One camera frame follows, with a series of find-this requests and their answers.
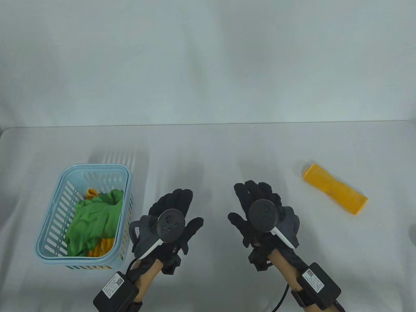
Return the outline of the person's left hand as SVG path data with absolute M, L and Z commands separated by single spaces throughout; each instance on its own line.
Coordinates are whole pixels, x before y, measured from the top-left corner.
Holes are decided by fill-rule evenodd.
M 172 275 L 180 266 L 179 251 L 187 254 L 189 240 L 203 226 L 203 218 L 186 222 L 185 217 L 193 199 L 189 189 L 176 189 L 162 196 L 148 214 L 129 226 L 132 252 L 142 264 L 162 263 L 162 273 Z

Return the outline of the person's right hand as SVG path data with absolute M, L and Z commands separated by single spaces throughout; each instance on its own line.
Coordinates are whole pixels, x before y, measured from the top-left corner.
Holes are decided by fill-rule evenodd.
M 307 264 L 294 252 L 299 246 L 300 219 L 293 208 L 283 206 L 281 197 L 265 182 L 236 183 L 234 190 L 246 218 L 229 213 L 228 219 L 243 236 L 244 247 L 253 247 L 249 262 L 256 270 L 265 271 L 272 265 L 268 257 L 275 250 L 298 271 L 305 270 Z

